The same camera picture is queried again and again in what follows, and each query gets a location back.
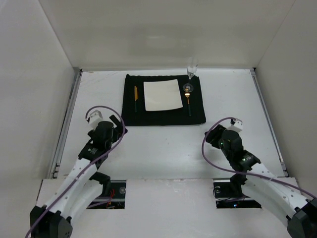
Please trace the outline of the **black cloth placemat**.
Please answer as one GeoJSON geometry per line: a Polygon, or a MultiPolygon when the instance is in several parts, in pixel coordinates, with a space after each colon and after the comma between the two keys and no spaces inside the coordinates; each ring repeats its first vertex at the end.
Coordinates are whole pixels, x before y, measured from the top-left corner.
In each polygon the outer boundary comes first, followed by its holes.
{"type": "Polygon", "coordinates": [[[187,75],[140,76],[127,74],[124,82],[121,117],[126,126],[172,126],[197,125],[206,122],[203,97],[199,77],[194,76],[190,93],[191,116],[188,116],[187,99],[183,85],[188,82],[187,75]],[[169,111],[147,112],[145,110],[144,82],[167,81],[177,79],[182,94],[183,107],[169,111]],[[134,112],[134,86],[138,89],[137,113],[134,112]]]}

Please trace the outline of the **gold knife green handle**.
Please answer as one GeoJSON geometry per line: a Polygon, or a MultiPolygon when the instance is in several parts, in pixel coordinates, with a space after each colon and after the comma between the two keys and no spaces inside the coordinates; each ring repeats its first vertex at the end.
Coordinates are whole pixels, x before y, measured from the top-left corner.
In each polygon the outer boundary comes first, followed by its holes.
{"type": "Polygon", "coordinates": [[[134,112],[137,113],[138,89],[134,86],[134,112]]]}

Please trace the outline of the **white square plate black rim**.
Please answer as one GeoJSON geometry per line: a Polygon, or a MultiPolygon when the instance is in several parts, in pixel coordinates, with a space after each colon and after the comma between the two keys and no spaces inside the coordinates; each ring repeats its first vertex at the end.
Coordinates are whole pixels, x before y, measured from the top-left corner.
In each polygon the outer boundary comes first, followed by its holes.
{"type": "Polygon", "coordinates": [[[144,82],[145,110],[169,111],[183,107],[177,79],[144,82]]]}

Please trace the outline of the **gold fork green handle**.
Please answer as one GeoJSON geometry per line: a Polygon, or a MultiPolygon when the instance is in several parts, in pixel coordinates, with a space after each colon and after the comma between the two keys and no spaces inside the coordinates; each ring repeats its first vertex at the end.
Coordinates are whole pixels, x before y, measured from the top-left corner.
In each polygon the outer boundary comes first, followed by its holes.
{"type": "Polygon", "coordinates": [[[191,105],[190,105],[190,93],[186,92],[185,97],[187,99],[187,106],[188,106],[188,116],[191,116],[191,105]]]}

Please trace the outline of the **clear wine glass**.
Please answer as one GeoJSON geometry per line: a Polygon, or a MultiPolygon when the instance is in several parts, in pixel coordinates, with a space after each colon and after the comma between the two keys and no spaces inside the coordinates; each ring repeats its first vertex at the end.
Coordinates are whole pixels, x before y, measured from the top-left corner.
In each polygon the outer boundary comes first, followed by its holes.
{"type": "Polygon", "coordinates": [[[190,57],[188,59],[188,64],[187,64],[188,82],[183,85],[183,90],[185,93],[190,93],[194,90],[194,87],[190,81],[197,72],[198,64],[199,64],[199,61],[196,57],[190,57]]]}

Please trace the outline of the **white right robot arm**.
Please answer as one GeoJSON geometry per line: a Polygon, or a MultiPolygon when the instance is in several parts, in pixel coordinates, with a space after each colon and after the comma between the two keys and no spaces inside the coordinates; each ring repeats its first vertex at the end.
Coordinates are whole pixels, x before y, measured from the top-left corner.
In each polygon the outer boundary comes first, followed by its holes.
{"type": "Polygon", "coordinates": [[[272,213],[293,238],[317,236],[317,199],[274,175],[244,149],[234,127],[217,125],[205,133],[204,143],[222,151],[233,169],[230,181],[240,193],[272,213]]]}

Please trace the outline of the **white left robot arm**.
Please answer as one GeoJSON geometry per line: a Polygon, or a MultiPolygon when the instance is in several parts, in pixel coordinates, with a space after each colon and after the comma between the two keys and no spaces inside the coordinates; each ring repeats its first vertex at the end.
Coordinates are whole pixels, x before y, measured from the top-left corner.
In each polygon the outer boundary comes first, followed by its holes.
{"type": "Polygon", "coordinates": [[[100,195],[109,190],[110,177],[99,168],[120,143],[127,129],[120,116],[103,119],[94,111],[88,119],[92,130],[89,141],[78,155],[74,167],[52,198],[30,212],[28,238],[69,238],[78,216],[100,195]]]}

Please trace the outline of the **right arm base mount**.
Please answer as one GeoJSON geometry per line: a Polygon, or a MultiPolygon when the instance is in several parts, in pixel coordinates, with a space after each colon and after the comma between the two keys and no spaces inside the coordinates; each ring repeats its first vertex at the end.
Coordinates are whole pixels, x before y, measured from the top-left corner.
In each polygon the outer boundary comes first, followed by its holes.
{"type": "Polygon", "coordinates": [[[245,176],[234,174],[231,178],[213,180],[213,196],[217,209],[259,208],[262,206],[242,192],[245,176]]]}

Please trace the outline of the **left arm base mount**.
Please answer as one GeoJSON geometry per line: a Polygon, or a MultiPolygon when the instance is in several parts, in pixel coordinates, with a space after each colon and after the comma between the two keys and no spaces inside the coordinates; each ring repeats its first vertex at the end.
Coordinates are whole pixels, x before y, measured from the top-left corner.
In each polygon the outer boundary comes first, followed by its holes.
{"type": "Polygon", "coordinates": [[[125,208],[126,181],[112,180],[110,187],[95,198],[88,209],[115,210],[125,208]]]}

